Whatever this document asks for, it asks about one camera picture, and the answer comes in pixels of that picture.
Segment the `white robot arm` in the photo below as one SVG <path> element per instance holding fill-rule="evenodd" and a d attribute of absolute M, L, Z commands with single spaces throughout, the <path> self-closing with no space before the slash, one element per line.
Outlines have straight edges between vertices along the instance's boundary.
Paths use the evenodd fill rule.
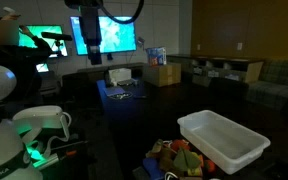
<path fill-rule="evenodd" d="M 42 79 L 36 65 L 48 59 L 52 49 L 43 39 L 19 24 L 14 10 L 0 17 L 0 101 L 22 101 L 39 94 Z M 32 147 L 44 129 L 61 129 L 46 141 L 38 162 L 51 157 L 55 140 L 70 139 L 72 119 L 58 106 L 47 105 L 24 109 L 10 119 L 0 118 L 0 180 L 44 180 L 32 162 Z"/>

